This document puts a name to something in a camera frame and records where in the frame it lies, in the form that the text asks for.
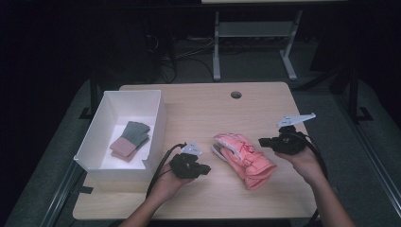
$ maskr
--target pink glove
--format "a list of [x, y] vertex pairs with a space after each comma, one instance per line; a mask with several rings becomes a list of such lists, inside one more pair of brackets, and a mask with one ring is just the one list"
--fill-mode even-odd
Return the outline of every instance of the pink glove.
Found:
[[257, 151], [243, 135], [221, 133], [214, 138], [223, 146], [217, 150], [214, 145], [214, 152], [230, 164], [249, 190], [259, 188], [274, 172], [276, 164]]

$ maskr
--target glove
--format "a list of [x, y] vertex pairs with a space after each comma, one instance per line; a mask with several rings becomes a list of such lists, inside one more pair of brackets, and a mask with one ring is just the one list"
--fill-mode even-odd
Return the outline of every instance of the glove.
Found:
[[214, 145], [214, 152], [230, 164], [239, 178], [245, 182], [248, 190], [259, 188], [274, 172], [276, 164], [262, 152], [257, 151], [243, 135], [221, 133], [214, 138], [223, 146], [218, 149], [218, 146]]
[[148, 140], [148, 131], [149, 126], [144, 123], [130, 121], [121, 136], [110, 145], [112, 156], [132, 160], [136, 151]]

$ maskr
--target table surface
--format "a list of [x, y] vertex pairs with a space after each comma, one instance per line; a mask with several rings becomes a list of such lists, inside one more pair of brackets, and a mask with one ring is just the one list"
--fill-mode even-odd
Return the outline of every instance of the table surface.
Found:
[[[197, 83], [126, 85], [121, 91], [161, 90], [167, 125], [164, 152], [178, 143], [196, 141], [209, 165], [208, 175], [183, 187], [153, 218], [308, 218], [316, 209], [312, 191], [286, 160], [270, 148], [261, 148], [259, 138], [278, 135], [285, 114], [299, 114], [288, 86], [283, 82]], [[232, 92], [242, 94], [231, 97]], [[304, 124], [296, 126], [305, 131]], [[255, 191], [246, 189], [231, 167], [211, 150], [213, 136], [241, 133], [277, 164], [270, 179]], [[76, 219], [127, 218], [144, 200], [148, 183], [97, 182], [90, 176], [83, 184], [91, 194], [80, 193], [73, 215]]]

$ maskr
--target person's left hand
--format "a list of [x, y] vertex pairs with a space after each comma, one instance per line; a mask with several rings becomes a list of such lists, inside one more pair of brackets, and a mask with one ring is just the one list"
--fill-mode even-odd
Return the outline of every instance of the person's left hand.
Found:
[[180, 179], [176, 177], [176, 175], [171, 171], [170, 164], [164, 165], [160, 172], [160, 177], [149, 194], [150, 198], [157, 200], [160, 203], [168, 201], [174, 197], [181, 187], [195, 180]]

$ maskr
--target pink cloth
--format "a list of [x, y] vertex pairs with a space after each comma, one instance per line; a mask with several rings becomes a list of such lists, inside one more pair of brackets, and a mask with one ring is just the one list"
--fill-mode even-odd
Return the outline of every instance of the pink cloth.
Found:
[[255, 190], [263, 185], [277, 168], [275, 163], [257, 151], [241, 134], [221, 133], [214, 138], [223, 145], [221, 154], [245, 182], [248, 190]]
[[118, 153], [120, 156], [127, 157], [134, 150], [136, 150], [136, 145], [131, 143], [128, 139], [119, 137], [111, 145], [110, 149]]
[[130, 161], [132, 161], [133, 156], [135, 156], [135, 154], [136, 154], [137, 151], [138, 151], [138, 150], [134, 150], [134, 151], [131, 152], [131, 154], [129, 154], [128, 156], [123, 156], [123, 155], [121, 155], [120, 153], [118, 153], [118, 152], [116, 152], [115, 150], [113, 150], [113, 151], [112, 151], [112, 156], [113, 156], [113, 157], [116, 157], [116, 158], [119, 158], [119, 159], [121, 159], [121, 160], [124, 160], [124, 161], [126, 161], [127, 163], [129, 163]]

